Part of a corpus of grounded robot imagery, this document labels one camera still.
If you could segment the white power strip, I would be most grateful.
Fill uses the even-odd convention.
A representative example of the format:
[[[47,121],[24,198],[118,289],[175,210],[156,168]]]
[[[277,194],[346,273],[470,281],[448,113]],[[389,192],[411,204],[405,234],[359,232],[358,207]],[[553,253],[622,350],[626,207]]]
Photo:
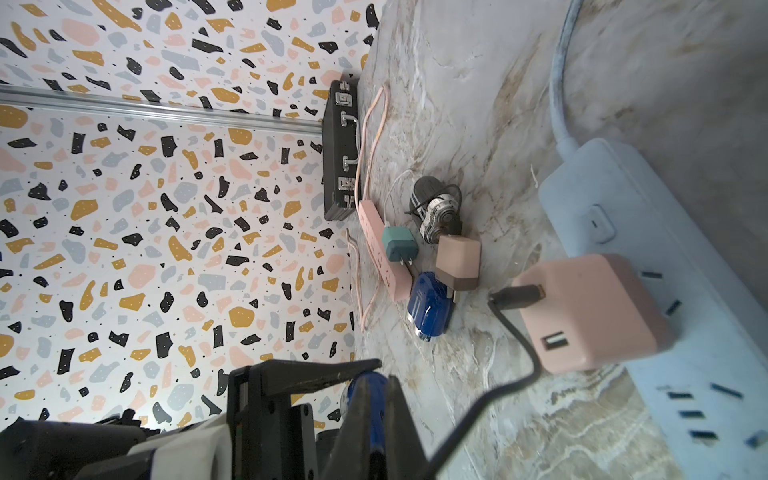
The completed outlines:
[[[628,259],[676,335],[629,373],[689,479],[767,475],[767,312],[630,145],[568,142],[539,196],[566,253]]]

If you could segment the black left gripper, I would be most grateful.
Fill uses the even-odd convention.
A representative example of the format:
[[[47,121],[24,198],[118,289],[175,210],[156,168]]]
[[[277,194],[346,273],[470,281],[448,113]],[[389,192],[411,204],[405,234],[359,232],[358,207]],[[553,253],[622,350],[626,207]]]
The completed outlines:
[[[382,367],[379,359],[345,363],[268,360],[228,379],[226,420],[234,479],[319,479],[313,409],[292,397],[351,381]]]

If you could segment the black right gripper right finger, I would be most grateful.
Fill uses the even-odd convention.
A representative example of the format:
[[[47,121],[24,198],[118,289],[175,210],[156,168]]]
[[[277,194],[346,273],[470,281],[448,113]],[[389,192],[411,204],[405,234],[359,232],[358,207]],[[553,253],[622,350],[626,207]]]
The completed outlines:
[[[427,458],[400,381],[388,378],[384,413],[385,459],[389,479],[424,479]]]

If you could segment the pink power strip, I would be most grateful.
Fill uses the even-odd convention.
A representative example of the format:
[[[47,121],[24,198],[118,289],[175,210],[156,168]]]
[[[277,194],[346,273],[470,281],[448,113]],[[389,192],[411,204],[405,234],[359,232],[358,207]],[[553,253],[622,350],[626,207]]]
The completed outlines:
[[[405,265],[389,261],[382,242],[385,225],[371,200],[361,200],[358,203],[358,217],[371,258],[390,299],[393,302],[408,300],[411,295],[413,278]]]

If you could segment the green charger plug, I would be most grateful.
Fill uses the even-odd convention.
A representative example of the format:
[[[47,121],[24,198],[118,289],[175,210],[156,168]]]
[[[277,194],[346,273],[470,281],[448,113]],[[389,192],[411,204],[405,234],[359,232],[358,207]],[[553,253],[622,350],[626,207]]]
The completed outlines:
[[[418,243],[408,228],[385,226],[381,241],[389,262],[411,264],[418,256]]]

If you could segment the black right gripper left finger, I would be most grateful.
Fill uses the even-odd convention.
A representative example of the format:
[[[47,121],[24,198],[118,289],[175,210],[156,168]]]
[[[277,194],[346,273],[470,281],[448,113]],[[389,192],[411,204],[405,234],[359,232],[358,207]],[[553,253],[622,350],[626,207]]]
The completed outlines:
[[[372,384],[369,374],[350,382],[342,396],[342,423],[321,479],[368,479],[370,475]]]

